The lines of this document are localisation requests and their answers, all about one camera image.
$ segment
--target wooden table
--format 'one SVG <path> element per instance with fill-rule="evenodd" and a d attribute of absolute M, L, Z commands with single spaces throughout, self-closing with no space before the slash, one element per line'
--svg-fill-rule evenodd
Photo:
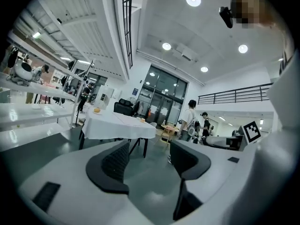
<path fill-rule="evenodd" d="M 171 136 L 173 136 L 175 132 L 179 132 L 179 129 L 176 127 L 168 126 L 168 125 L 161 125 L 161 127 L 163 127 L 164 130 L 163 130 L 161 136 L 159 137 L 159 139 L 161 139 L 161 137 L 163 135 L 166 135 L 168 137 L 168 140 L 167 140 L 167 147 L 168 147 L 168 143 L 169 143 Z"/>

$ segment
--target man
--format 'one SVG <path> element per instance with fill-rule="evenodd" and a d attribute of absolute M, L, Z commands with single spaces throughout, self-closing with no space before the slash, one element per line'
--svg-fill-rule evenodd
<path fill-rule="evenodd" d="M 195 121 L 195 111 L 197 102 L 195 100 L 190 100 L 188 103 L 188 109 L 184 111 L 181 119 L 182 119 L 182 125 L 177 132 L 177 136 L 179 140 L 189 141 L 192 136 L 188 134 L 188 128 L 191 126 L 191 124 Z M 169 155 L 169 164 L 172 164 L 171 162 L 171 155 Z"/>
<path fill-rule="evenodd" d="M 42 76 L 42 73 L 49 73 L 49 66 L 43 65 L 42 67 L 37 67 L 32 70 L 32 82 L 37 83 Z M 26 103 L 31 104 L 33 99 L 33 93 L 28 92 L 26 97 Z"/>
<path fill-rule="evenodd" d="M 80 103 L 78 105 L 78 111 L 80 111 L 80 113 L 83 112 L 83 106 L 86 102 L 86 100 L 88 99 L 88 95 L 90 93 L 90 89 L 92 88 L 92 83 L 90 82 L 88 86 L 86 86 L 84 89 L 83 89 L 83 92 L 81 94 L 81 100 L 80 100 Z"/>
<path fill-rule="evenodd" d="M 201 127 L 200 129 L 203 129 L 202 132 L 202 137 L 207 137 L 210 135 L 209 130 L 210 130 L 210 122 L 208 119 L 208 114 L 207 112 L 202 113 L 202 117 L 204 118 L 204 126 Z"/>

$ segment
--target black seat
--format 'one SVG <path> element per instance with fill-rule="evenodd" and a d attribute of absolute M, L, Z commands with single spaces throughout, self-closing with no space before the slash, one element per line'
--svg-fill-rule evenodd
<path fill-rule="evenodd" d="M 126 116 L 131 116 L 133 112 L 133 108 L 131 107 L 130 101 L 121 98 L 119 102 L 114 103 L 113 111 L 115 113 L 121 113 Z"/>
<path fill-rule="evenodd" d="M 122 141 L 110 149 L 93 156 L 86 164 L 89 179 L 107 193 L 129 194 L 123 183 L 124 171 L 129 162 L 129 143 Z"/>

